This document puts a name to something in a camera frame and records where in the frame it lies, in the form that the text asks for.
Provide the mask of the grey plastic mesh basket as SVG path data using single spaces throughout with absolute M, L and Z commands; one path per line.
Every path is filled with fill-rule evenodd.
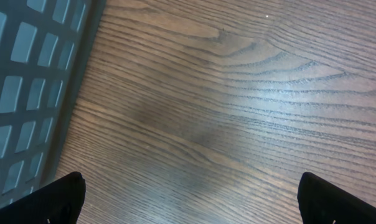
M 55 177 L 105 0 L 0 0 L 0 208 Z

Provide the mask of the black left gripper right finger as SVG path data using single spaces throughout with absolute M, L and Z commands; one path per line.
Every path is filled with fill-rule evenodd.
M 375 207 L 311 172 L 303 173 L 297 199 L 304 224 L 376 224 Z

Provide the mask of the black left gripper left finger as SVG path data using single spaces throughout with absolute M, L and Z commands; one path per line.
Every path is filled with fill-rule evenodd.
M 86 183 L 79 172 L 52 182 L 0 209 L 0 224 L 77 222 L 85 201 Z

